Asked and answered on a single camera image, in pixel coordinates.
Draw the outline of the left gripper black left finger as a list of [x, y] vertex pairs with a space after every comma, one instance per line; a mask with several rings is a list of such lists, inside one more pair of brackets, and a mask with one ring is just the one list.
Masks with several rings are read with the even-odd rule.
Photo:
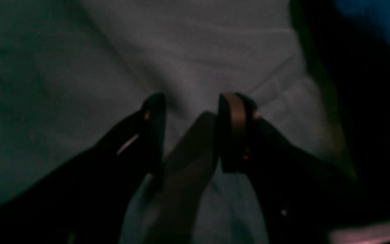
[[0, 207], [0, 244], [117, 244], [129, 202], [161, 170], [166, 99], [151, 95], [96, 145]]

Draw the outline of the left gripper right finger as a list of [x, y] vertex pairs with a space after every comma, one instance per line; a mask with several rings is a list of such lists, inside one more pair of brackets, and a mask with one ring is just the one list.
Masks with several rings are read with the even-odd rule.
[[221, 93], [222, 170], [246, 175], [271, 244], [390, 244], [390, 172], [380, 162], [349, 176], [295, 147], [240, 93]]

